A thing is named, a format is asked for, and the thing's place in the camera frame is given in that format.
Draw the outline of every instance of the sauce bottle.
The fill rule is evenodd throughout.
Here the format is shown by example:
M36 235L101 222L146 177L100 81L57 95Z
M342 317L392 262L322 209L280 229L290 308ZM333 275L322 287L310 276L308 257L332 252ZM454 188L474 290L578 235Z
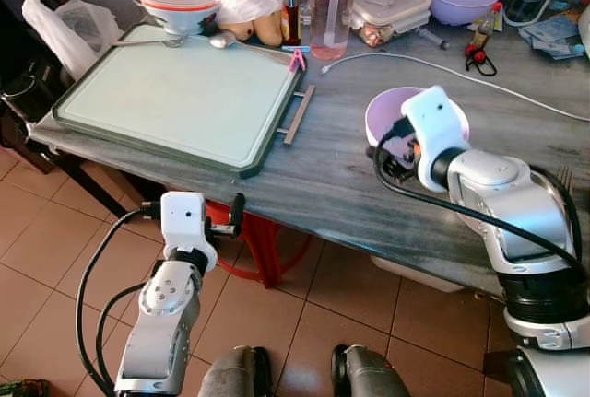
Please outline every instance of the sauce bottle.
M299 0L283 0L280 14L280 30L284 45L301 43L301 20L299 16Z

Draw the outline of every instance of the tiled floor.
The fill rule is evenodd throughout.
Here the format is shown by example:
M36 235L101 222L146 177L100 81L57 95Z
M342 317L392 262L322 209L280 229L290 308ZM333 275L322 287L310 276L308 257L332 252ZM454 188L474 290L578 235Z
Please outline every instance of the tiled floor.
M88 168L113 196L124 197L96 166ZM112 216L63 173L42 176L2 149L0 205L0 381L45 378L55 397L100 395L77 355L74 297ZM302 238L284 229L281 256ZM85 307L93 357L98 310L146 278L160 243L156 224L135 223L104 253ZM225 243L220 257L241 268L254 265L239 241ZM104 353L112 375L136 313L135 298L128 298L107 322ZM183 396L196 396L208 365L236 344L269 350L280 397L332 395L336 344L365 344L387 356L415 397L508 396L507 387L481 374L487 349L512 346L501 315L486 298L440 293L378 269L364 254L315 239L279 289L265 290L220 268L205 277Z

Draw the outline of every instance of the red stool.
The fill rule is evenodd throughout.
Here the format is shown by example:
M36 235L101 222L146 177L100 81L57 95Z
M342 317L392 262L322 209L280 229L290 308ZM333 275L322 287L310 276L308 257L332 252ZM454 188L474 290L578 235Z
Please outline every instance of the red stool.
M206 203L206 214L211 217L213 223L226 223L229 212L230 208L226 205L212 201ZM278 223L244 212L242 233L239 239L245 240L248 244L258 271L242 270L218 259L219 266L228 273L243 279L260 280L265 285L265 288L278 286L282 275L301 260L312 243L312 236L308 236L301 249L290 260L281 264L277 251L277 233L279 230L280 225Z

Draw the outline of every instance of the pink clip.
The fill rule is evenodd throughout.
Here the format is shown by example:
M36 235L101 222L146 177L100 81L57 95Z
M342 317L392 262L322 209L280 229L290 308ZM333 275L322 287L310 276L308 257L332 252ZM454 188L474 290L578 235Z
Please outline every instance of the pink clip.
M293 56L291 56L291 62L289 63L289 71L295 72L298 66L301 66L301 70L305 71L305 61L301 54L301 49L295 49Z

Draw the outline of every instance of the potato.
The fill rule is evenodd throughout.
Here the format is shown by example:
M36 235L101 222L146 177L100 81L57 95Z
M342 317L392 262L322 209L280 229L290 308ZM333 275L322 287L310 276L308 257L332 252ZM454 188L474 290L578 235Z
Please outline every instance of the potato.
M266 17L259 17L254 20L254 31L260 41L272 47L278 47L283 42L280 33L280 13L277 12Z
M240 41L246 41L254 34L254 24L252 21L248 22L234 22L233 24L219 24L222 30L229 30Z

